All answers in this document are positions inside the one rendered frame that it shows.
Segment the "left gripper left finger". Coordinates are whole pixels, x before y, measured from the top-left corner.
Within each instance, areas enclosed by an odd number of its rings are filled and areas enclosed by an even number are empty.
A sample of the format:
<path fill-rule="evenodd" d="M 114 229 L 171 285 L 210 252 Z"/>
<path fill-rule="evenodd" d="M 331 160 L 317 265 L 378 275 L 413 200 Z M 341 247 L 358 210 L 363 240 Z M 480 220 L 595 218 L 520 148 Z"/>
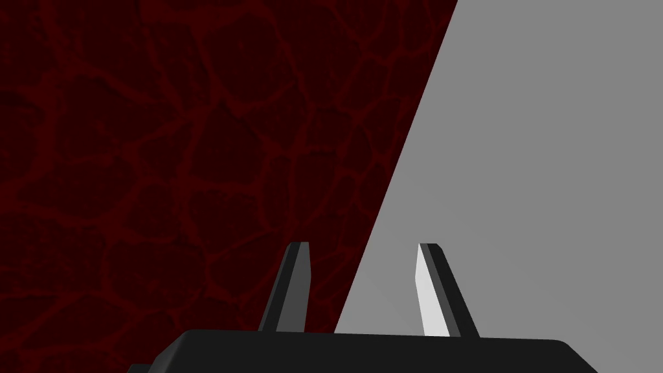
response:
<path fill-rule="evenodd" d="M 311 285 L 308 242 L 291 242 L 271 290 L 258 329 L 267 332 L 303 332 Z"/>

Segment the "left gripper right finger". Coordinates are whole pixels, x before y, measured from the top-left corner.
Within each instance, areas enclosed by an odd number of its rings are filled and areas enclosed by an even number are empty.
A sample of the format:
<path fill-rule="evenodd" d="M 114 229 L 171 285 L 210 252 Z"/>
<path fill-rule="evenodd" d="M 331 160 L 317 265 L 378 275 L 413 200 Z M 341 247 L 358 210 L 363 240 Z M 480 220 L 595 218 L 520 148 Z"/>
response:
<path fill-rule="evenodd" d="M 479 337 L 449 262 L 438 244 L 418 244 L 415 286 L 424 336 Z"/>

